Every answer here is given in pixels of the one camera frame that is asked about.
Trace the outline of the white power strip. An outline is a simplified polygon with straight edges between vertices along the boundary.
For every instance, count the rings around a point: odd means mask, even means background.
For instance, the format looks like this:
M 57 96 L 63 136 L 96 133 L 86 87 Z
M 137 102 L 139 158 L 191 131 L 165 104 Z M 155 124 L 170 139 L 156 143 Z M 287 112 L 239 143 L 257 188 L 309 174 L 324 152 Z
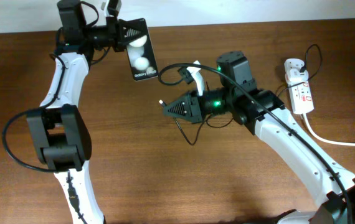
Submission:
M 285 74 L 292 68 L 296 68 L 302 72 L 301 69 L 304 65 L 304 61 L 298 58 L 289 58 L 284 63 Z M 313 99 L 308 81 L 294 85 L 288 84 L 288 87 L 291 107 L 294 114 L 307 114 L 314 110 Z

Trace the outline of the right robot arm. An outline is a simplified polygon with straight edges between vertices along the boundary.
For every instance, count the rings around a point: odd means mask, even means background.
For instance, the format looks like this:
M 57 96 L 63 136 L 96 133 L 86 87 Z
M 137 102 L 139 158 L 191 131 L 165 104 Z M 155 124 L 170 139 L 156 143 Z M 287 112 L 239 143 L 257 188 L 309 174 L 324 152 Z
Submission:
M 163 113 L 175 120 L 204 124 L 211 117 L 231 113 L 233 120 L 269 145 L 297 175 L 312 196 L 317 210 L 289 210 L 262 223 L 355 223 L 355 174 L 345 169 L 301 129 L 272 91 L 259 89 L 249 61 L 241 51 L 217 58 L 213 72 L 222 86 L 206 90 L 199 63 L 177 63 L 185 82 L 197 88 L 172 103 Z

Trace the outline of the white USB charger plug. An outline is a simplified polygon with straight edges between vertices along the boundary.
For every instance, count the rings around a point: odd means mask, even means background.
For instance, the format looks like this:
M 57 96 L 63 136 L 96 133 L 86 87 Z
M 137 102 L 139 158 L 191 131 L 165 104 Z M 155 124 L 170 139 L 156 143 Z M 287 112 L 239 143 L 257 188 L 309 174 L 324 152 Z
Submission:
M 309 74 L 307 70 L 305 70 L 304 72 L 300 72 L 298 69 L 292 68 L 286 72 L 285 78 L 286 82 L 289 85 L 294 85 L 307 81 L 307 79 L 309 78 Z

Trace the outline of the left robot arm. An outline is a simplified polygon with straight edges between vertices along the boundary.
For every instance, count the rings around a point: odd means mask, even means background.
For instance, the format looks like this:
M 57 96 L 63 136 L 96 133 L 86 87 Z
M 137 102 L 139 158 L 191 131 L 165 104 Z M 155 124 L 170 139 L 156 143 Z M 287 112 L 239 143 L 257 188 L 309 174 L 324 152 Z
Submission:
M 54 174 L 65 195 L 73 223 L 105 223 L 90 179 L 92 140 L 78 110 L 83 83 L 96 50 L 122 52 L 147 34 L 135 21 L 118 19 L 120 1 L 106 1 L 104 26 L 87 22 L 83 1 L 59 1 L 62 22 L 56 34 L 55 72 L 48 95 L 26 119 L 44 172 Z

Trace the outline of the black smartphone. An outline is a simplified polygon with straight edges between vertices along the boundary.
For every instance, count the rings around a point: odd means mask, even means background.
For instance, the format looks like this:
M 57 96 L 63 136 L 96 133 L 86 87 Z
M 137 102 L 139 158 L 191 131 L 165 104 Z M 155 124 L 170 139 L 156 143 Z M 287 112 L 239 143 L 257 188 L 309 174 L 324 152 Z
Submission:
M 126 46 L 133 79 L 148 80 L 158 76 L 158 66 L 150 34 L 130 42 Z

